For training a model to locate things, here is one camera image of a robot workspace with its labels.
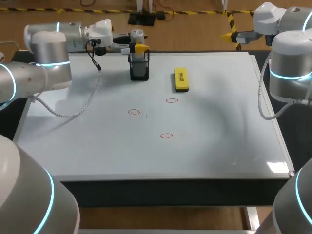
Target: metal frame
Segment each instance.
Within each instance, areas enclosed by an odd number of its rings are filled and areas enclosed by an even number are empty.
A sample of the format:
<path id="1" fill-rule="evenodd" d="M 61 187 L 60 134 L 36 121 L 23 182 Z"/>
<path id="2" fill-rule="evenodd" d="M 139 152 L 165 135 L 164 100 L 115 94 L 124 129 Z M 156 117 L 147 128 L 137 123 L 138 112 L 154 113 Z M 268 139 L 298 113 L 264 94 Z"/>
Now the metal frame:
<path id="1" fill-rule="evenodd" d="M 221 0 L 221 1 L 222 1 L 222 6 L 223 6 L 223 11 L 225 11 L 228 7 L 229 0 Z"/>
<path id="2" fill-rule="evenodd" d="M 150 229 L 80 229 L 78 234 L 254 234 L 254 231 L 221 230 L 150 230 Z"/>
<path id="3" fill-rule="evenodd" d="M 150 13 L 153 12 L 153 0 L 149 0 L 149 10 L 150 10 Z M 143 11 L 143 0 L 136 0 L 136 11 L 138 12 Z"/>
<path id="4" fill-rule="evenodd" d="M 256 231 L 260 226 L 257 207 L 244 207 L 248 230 Z"/>
<path id="5" fill-rule="evenodd" d="M 259 227 L 258 212 L 256 207 L 245 207 L 247 228 L 250 231 L 232 230 L 158 230 L 158 229 L 80 229 L 78 234 L 267 234 L 267 227 L 272 228 L 272 216 L 266 219 L 267 225 L 264 229 Z"/>

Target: table leg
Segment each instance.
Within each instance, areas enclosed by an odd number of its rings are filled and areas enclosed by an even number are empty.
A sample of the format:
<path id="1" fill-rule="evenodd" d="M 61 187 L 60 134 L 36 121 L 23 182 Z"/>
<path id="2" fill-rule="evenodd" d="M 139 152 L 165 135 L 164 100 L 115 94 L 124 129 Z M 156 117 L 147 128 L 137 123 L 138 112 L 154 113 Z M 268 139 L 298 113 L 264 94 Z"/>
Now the table leg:
<path id="1" fill-rule="evenodd" d="M 248 230 L 257 230 L 260 226 L 257 207 L 244 207 Z"/>
<path id="2" fill-rule="evenodd" d="M 221 0 L 222 1 L 222 6 L 223 6 L 223 11 L 225 11 L 228 7 L 228 0 Z"/>
<path id="3" fill-rule="evenodd" d="M 143 0 L 136 0 L 136 11 L 142 12 L 143 10 Z"/>

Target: wooden floor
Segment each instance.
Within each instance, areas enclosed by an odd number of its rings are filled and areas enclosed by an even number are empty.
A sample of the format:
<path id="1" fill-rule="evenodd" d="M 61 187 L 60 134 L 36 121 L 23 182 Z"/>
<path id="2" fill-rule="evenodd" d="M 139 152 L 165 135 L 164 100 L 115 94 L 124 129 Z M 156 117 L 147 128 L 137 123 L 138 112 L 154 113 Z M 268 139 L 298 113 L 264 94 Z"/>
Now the wooden floor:
<path id="1" fill-rule="evenodd" d="M 83 0 L 88 4 L 92 0 Z M 220 0 L 162 0 L 163 5 L 174 10 L 221 10 Z M 229 0 L 229 10 L 254 10 L 262 0 Z M 311 0 L 272 0 L 278 7 L 300 5 L 312 7 Z M 157 10 L 163 8 L 155 0 Z M 79 0 L 11 0 L 0 3 L 1 7 L 20 8 L 81 8 Z M 136 9 L 136 0 L 97 0 L 89 9 L 120 10 Z M 46 22 L 82 21 L 90 25 L 109 18 L 115 32 L 130 32 L 141 28 L 148 35 L 147 44 L 151 50 L 161 51 L 203 51 L 235 50 L 235 45 L 220 40 L 222 34 L 231 32 L 227 16 L 222 14 L 174 15 L 170 22 L 156 21 L 154 27 L 128 25 L 128 14 L 54 13 L 54 12 L 0 12 L 1 41 L 14 40 L 23 49 L 23 29 L 28 24 Z M 234 14 L 238 31 L 253 29 L 249 14 Z M 269 49 L 264 39 L 242 45 L 243 50 Z M 6 61 L 16 51 L 14 45 L 0 45 Z M 271 211 L 270 207 L 258 208 L 260 221 Z M 246 228 L 242 209 L 239 207 L 129 207 L 81 209 L 81 228 L 116 229 L 221 229 L 242 230 Z"/>

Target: pen holder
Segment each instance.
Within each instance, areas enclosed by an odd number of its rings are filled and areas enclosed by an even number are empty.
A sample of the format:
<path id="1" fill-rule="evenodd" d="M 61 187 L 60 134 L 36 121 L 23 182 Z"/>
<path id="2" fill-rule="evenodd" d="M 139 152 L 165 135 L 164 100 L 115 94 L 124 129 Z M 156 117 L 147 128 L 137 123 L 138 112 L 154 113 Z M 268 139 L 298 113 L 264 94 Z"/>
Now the pen holder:
<path id="1" fill-rule="evenodd" d="M 130 79 L 131 80 L 148 80 L 148 63 L 150 61 L 150 50 L 144 52 L 143 58 L 138 58 L 136 54 L 128 55 L 130 64 Z"/>

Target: white cable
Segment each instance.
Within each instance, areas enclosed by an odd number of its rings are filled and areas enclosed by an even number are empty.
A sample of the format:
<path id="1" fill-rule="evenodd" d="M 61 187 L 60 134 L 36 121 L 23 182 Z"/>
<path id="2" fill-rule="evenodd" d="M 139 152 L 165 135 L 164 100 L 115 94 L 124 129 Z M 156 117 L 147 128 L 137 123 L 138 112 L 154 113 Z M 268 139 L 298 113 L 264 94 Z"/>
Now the white cable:
<path id="1" fill-rule="evenodd" d="M 304 104 L 304 105 L 310 105 L 312 106 L 312 103 L 308 100 L 303 100 L 303 99 L 299 99 L 299 100 L 293 100 L 289 103 L 287 103 L 285 106 L 283 106 L 279 112 L 277 112 L 274 116 L 265 116 L 263 111 L 262 111 L 262 107 L 261 107 L 261 93 L 262 93 L 262 84 L 263 84 L 263 77 L 264 77 L 264 72 L 267 68 L 267 65 L 268 65 L 268 62 L 271 58 L 271 52 L 269 53 L 267 59 L 265 60 L 264 62 L 264 65 L 262 67 L 262 70 L 261 70 L 261 76 L 260 76 L 260 81 L 259 81 L 259 90 L 258 90 L 258 109 L 259 109 L 259 112 L 260 112 L 260 115 L 266 119 L 266 120 L 272 120 L 272 119 L 275 119 L 279 116 L 281 116 L 281 114 L 283 114 L 290 106 L 292 105 L 295 105 L 295 104 Z"/>
<path id="2" fill-rule="evenodd" d="M 10 41 L 0 41 L 0 44 L 15 44 L 18 47 L 18 49 L 21 50 L 20 46 L 15 41 L 12 41 L 12 40 L 10 40 Z M 0 61 L 0 63 L 3 63 L 4 60 L 5 60 L 5 54 L 3 54 L 3 59 Z"/>
<path id="3" fill-rule="evenodd" d="M 19 50 L 21 50 L 20 46 L 15 41 L 0 41 L 0 44 L 15 44 Z"/>
<path id="4" fill-rule="evenodd" d="M 87 101 L 87 103 L 84 105 L 84 107 L 77 113 L 75 114 L 71 114 L 71 115 L 63 115 L 63 114 L 59 114 L 59 113 L 56 113 L 54 110 L 52 110 L 48 104 L 46 104 L 42 99 L 40 99 L 39 97 L 36 97 L 36 96 L 33 96 L 34 99 L 36 99 L 38 102 L 40 102 L 50 113 L 54 114 L 55 116 L 58 116 L 58 117 L 63 117 L 63 118 L 71 118 L 71 117 L 76 117 L 76 116 L 79 116 L 80 114 L 82 114 L 86 109 L 87 107 L 90 105 L 90 103 L 92 102 L 93 98 L 94 98 L 94 95 L 96 93 L 96 91 L 98 90 L 98 87 L 99 87 L 99 84 L 100 84 L 100 81 L 101 81 L 101 78 L 102 78 L 102 73 L 101 71 L 98 72 L 98 81 L 97 81 L 97 85 L 94 89 L 94 91 L 92 92 L 89 100 Z"/>

